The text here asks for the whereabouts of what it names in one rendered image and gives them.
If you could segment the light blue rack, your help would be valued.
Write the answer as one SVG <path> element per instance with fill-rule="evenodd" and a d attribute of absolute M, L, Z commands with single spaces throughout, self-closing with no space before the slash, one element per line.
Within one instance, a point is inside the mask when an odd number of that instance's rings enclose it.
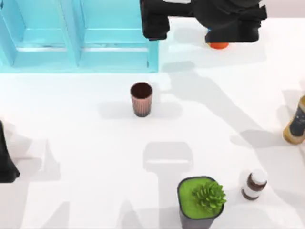
<path fill-rule="evenodd" d="M 0 0 L 0 73 L 152 73 L 140 0 Z"/>

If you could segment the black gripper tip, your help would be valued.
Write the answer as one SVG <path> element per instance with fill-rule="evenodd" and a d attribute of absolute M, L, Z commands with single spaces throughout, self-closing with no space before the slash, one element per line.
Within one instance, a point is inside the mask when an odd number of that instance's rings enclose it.
<path fill-rule="evenodd" d="M 0 120 L 0 183 L 13 183 L 19 177 L 20 172 L 8 152 L 3 122 Z"/>

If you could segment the green plant in grey pot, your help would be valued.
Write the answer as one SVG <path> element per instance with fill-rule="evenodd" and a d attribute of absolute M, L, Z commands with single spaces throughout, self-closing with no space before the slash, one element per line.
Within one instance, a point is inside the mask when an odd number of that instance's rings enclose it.
<path fill-rule="evenodd" d="M 226 203 L 223 186 L 208 176 L 183 179 L 177 197 L 182 229 L 211 229 Z"/>

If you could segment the brown bottle with white cap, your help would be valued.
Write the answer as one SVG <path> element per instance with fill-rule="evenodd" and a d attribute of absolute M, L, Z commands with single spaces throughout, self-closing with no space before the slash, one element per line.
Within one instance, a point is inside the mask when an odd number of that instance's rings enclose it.
<path fill-rule="evenodd" d="M 247 200 L 256 200 L 267 185 L 267 175 L 260 169 L 253 170 L 247 177 L 241 193 Z"/>

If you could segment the orange round object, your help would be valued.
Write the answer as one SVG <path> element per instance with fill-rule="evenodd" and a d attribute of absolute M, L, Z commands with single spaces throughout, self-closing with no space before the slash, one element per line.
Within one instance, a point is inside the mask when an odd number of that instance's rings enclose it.
<path fill-rule="evenodd" d="M 213 49 L 221 50 L 228 47 L 228 42 L 209 42 L 209 46 Z"/>

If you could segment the copper ribbed cup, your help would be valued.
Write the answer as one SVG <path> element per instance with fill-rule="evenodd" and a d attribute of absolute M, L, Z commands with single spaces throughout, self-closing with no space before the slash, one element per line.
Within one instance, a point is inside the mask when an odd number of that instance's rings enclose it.
<path fill-rule="evenodd" d="M 147 117 L 152 106 L 152 87 L 146 82 L 135 83 L 130 88 L 133 112 L 138 117 Z"/>

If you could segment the yellow bottle with dark label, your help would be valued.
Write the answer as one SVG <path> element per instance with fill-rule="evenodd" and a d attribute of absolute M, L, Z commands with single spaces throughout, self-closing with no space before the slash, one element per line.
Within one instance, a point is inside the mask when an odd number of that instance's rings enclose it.
<path fill-rule="evenodd" d="M 299 145 L 305 141 L 305 95 L 300 98 L 293 118 L 283 130 L 283 137 L 293 145 Z"/>

